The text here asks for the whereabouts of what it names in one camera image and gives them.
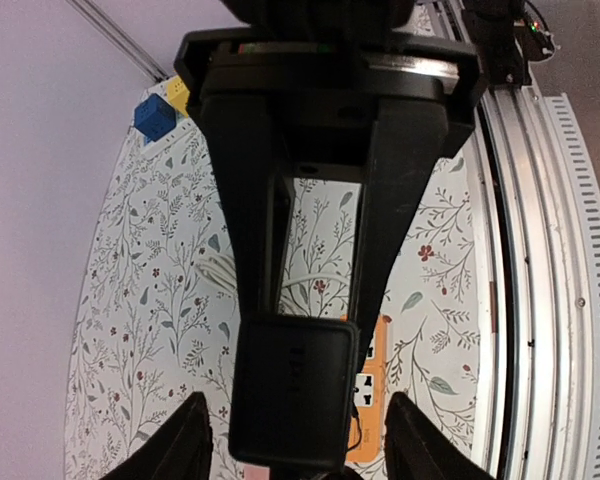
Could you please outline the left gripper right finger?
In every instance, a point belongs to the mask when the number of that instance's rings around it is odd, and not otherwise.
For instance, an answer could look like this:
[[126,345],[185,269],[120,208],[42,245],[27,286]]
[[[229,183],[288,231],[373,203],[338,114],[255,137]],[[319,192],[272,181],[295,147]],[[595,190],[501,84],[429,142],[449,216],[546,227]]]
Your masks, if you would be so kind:
[[385,426],[388,479],[492,479],[465,457],[403,392],[391,396]]

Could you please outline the pink round socket hub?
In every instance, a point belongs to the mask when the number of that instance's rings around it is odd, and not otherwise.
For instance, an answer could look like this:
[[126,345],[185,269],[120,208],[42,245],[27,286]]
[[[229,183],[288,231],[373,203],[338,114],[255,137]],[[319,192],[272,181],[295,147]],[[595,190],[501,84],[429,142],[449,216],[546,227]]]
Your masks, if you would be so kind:
[[269,480],[270,469],[257,465],[247,464],[244,466],[245,480]]

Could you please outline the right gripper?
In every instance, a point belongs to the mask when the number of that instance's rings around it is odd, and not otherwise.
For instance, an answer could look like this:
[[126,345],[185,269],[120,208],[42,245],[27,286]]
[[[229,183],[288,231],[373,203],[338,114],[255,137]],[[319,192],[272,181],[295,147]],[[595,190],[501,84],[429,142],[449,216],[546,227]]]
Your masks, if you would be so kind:
[[233,29],[187,33],[174,60],[204,133],[242,315],[273,314],[287,163],[365,165],[348,319],[371,341],[435,162],[471,135],[483,68],[466,43],[404,31],[410,1],[230,1]]

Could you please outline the white multi-socket power strip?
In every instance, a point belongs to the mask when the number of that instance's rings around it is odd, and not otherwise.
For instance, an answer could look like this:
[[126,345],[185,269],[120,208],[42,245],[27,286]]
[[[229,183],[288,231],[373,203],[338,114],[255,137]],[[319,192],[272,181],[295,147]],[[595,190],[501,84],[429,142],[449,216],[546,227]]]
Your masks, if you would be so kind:
[[191,132],[194,128],[195,123],[189,117],[183,116],[177,112],[176,126],[156,141],[150,140],[148,137],[146,137],[144,139],[144,143],[142,144],[142,150],[149,151],[166,148],[167,146],[178,141],[187,133]]

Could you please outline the black power adapter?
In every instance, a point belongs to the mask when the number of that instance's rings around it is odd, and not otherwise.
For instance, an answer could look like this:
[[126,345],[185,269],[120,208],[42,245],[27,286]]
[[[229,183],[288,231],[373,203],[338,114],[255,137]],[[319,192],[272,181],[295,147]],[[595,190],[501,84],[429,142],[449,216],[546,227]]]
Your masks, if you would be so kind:
[[296,472],[343,467],[358,330],[342,320],[258,315],[241,322],[228,449],[236,460]]

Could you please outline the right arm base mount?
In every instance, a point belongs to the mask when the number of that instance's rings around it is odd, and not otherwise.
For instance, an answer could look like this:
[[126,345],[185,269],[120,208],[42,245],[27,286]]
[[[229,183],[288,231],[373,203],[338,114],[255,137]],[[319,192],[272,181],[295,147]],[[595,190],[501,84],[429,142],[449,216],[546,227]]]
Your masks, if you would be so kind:
[[461,18],[492,90],[530,85],[529,65],[552,59],[558,50],[553,32],[531,1],[464,1]]

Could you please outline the yellow cube socket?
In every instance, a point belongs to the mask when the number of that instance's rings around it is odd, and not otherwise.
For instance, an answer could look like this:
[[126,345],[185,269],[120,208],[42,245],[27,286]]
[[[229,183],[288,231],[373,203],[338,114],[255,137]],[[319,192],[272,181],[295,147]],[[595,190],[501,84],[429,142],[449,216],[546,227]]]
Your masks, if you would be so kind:
[[168,103],[182,116],[188,117],[187,103],[190,92],[179,76],[174,76],[167,82],[166,95]]

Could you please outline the orange power strip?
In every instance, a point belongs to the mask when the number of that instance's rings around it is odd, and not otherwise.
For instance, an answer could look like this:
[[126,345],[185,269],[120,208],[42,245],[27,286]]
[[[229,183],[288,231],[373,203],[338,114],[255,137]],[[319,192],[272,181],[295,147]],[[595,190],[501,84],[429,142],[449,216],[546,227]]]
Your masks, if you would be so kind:
[[373,462],[382,450],[385,417],[385,383],[388,326],[391,320],[381,315],[368,348],[363,370],[356,376],[354,403],[360,420],[361,433],[355,420],[351,422],[350,444],[356,444],[347,454],[354,464]]

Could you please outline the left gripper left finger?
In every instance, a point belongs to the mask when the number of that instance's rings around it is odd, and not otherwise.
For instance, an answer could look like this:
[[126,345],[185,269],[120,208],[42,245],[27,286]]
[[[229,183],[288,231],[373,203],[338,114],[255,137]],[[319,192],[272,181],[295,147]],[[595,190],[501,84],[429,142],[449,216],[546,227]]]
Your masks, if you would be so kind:
[[210,478],[212,452],[206,397],[193,392],[141,448],[103,479],[205,480]]

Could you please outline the blue cube socket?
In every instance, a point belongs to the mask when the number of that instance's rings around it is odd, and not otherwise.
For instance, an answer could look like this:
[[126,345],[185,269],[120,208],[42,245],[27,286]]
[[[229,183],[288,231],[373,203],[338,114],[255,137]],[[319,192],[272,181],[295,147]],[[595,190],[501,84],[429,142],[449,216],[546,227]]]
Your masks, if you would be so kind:
[[134,128],[153,142],[171,132],[176,124],[176,110],[158,94],[149,95],[134,110]]

